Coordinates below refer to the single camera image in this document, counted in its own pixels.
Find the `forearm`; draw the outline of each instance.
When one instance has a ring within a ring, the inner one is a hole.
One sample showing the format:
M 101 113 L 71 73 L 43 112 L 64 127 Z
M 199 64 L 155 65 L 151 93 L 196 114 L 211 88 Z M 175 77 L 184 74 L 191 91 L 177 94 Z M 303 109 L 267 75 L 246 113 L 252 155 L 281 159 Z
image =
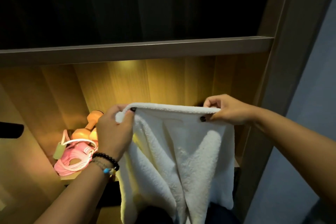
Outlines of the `forearm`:
M 95 163 L 90 163 L 40 216 L 35 224 L 89 222 L 107 181 L 108 178 L 101 168 Z
M 336 142 L 262 108 L 255 110 L 254 124 L 319 196 L 336 205 Z

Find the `towel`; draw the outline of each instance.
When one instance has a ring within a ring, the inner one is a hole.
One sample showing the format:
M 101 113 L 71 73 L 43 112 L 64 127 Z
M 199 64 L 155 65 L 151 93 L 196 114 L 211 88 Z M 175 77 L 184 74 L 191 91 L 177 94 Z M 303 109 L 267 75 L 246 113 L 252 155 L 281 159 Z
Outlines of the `towel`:
M 133 224 L 147 206 L 164 209 L 174 223 L 204 223 L 210 202 L 232 209 L 233 125 L 201 122 L 218 108 L 132 103 L 133 140 L 117 177 L 121 219 Z

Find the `black beaded bracelet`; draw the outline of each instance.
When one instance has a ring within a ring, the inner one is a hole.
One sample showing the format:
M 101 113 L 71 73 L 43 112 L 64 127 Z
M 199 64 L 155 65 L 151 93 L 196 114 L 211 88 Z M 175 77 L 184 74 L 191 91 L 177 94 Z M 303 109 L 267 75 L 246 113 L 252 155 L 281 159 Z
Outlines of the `black beaded bracelet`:
M 118 171 L 118 170 L 119 170 L 118 162 L 116 162 L 114 158 L 108 156 L 107 154 L 102 153 L 102 152 L 95 152 L 95 153 L 92 155 L 92 158 L 95 158 L 95 157 L 100 157 L 100 158 L 104 158 L 104 159 L 108 160 L 108 161 L 111 162 L 111 164 L 114 166 L 114 170 L 115 170 L 115 171 Z

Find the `bracelet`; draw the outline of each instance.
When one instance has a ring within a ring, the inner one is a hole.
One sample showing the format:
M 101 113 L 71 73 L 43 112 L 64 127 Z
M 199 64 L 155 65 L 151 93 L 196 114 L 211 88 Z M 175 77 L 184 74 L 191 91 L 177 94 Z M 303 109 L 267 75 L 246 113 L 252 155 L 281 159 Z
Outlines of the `bracelet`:
M 104 174 L 109 174 L 110 178 L 115 174 L 115 170 L 108 168 L 106 164 L 100 162 L 98 159 L 93 159 L 90 162 L 96 163 L 98 167 L 104 172 Z
M 107 154 L 102 153 L 102 152 L 95 152 L 95 153 L 92 155 L 92 158 L 95 158 L 95 157 L 100 157 L 100 158 L 104 158 L 104 159 L 108 160 L 108 161 L 111 162 L 111 164 L 114 166 L 114 170 L 115 170 L 115 171 L 118 171 L 118 170 L 119 170 L 118 162 L 116 162 L 114 158 L 108 156 Z

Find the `person's left hand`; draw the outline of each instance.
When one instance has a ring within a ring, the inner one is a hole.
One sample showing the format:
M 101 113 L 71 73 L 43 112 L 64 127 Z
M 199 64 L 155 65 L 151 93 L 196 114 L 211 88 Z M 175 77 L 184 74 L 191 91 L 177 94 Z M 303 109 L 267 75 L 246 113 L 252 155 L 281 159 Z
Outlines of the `person's left hand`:
M 116 113 L 127 105 L 114 105 L 101 116 L 96 124 L 99 152 L 119 161 L 133 137 L 134 112 L 128 110 L 121 123 L 116 122 Z

